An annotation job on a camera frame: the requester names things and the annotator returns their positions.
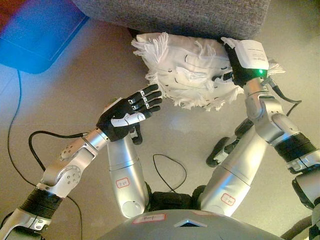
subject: floor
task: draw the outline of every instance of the floor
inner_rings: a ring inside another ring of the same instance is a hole
[[[11,131],[14,162],[33,183],[42,177],[28,148],[29,135],[47,130],[69,135],[95,127],[104,106],[114,97],[125,97],[146,86],[142,59],[132,54],[132,38],[126,28],[90,19],[47,71],[21,73],[22,102]],[[320,145],[319,1],[272,0],[262,32],[256,38],[268,56],[286,69],[275,77],[282,91],[301,99],[290,118],[300,130]],[[19,87],[17,70],[0,65],[0,219],[21,205],[33,187],[26,184],[10,164],[6,148],[9,123],[16,111]],[[284,101],[287,111],[290,104]],[[187,180],[179,193],[191,194],[205,185],[212,174],[205,159],[213,145],[246,117],[244,96],[220,111],[201,108],[191,111],[174,107],[169,99],[162,110],[141,124],[143,144],[136,150],[145,180],[154,191],[167,191],[157,176],[152,155],[166,154],[187,168]],[[70,140],[38,135],[34,148],[45,166],[55,159]],[[183,171],[164,159],[158,168],[175,185]],[[280,236],[294,223],[311,214],[296,196],[294,178],[285,162],[269,147],[247,197],[232,217]],[[86,169],[79,186],[70,194],[83,217],[83,239],[102,236],[124,217],[116,205],[108,176],[108,154],[103,149]],[[80,239],[80,218],[75,205],[62,202],[53,217],[48,239]]]

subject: gray sofa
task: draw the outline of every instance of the gray sofa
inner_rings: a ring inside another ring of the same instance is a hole
[[[87,16],[144,33],[252,39],[270,0],[72,0]]]

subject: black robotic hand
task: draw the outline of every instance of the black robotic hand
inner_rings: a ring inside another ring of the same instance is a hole
[[[108,136],[111,142],[123,139],[132,125],[152,116],[159,111],[162,102],[161,91],[157,84],[150,85],[127,98],[119,98],[100,116],[97,128]]]

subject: white pillow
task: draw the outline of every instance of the white pillow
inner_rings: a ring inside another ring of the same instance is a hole
[[[131,42],[138,49],[133,53],[142,56],[149,68],[145,78],[158,84],[162,95],[173,99],[175,106],[218,111],[244,92],[231,78],[224,80],[232,68],[224,46],[216,40],[166,32],[140,34],[136,39]],[[285,72],[279,64],[270,67],[268,75]]]

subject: sticker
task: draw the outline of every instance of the sticker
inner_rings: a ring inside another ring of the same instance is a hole
[[[221,201],[225,204],[228,204],[229,206],[232,206],[233,204],[235,204],[236,199],[230,196],[229,194],[224,193],[221,197]]]
[[[127,187],[130,185],[129,179],[127,177],[119,179],[117,181],[115,181],[115,184],[117,186],[118,189]]]
[[[219,214],[216,214],[211,211],[192,211],[195,215],[199,216],[220,216]]]
[[[136,218],[132,224],[145,224],[145,223],[155,223],[160,221],[165,221],[167,216],[163,213],[148,215],[148,216],[140,216]]]

